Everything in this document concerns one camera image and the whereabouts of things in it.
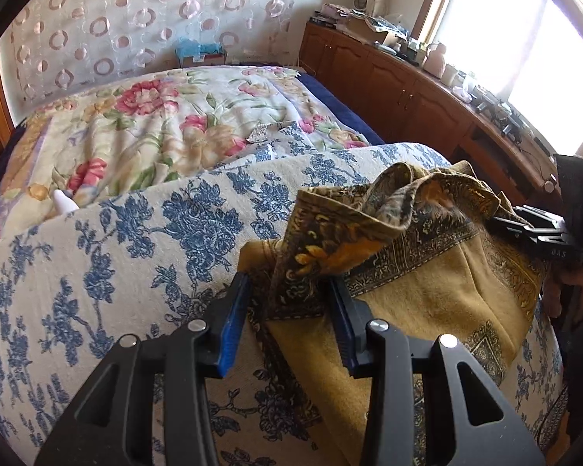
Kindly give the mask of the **person's right hand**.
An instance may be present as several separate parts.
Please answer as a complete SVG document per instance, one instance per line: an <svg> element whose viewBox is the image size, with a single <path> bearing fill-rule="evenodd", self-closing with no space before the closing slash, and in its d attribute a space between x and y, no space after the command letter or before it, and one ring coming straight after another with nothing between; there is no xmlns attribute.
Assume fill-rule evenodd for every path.
<svg viewBox="0 0 583 466"><path fill-rule="evenodd" d="M576 302L573 320L583 320L583 269L566 270L554 265L546 275L542 285L542 303L545 313L550 318L558 318L562 313L561 291L573 288L572 301Z"/></svg>

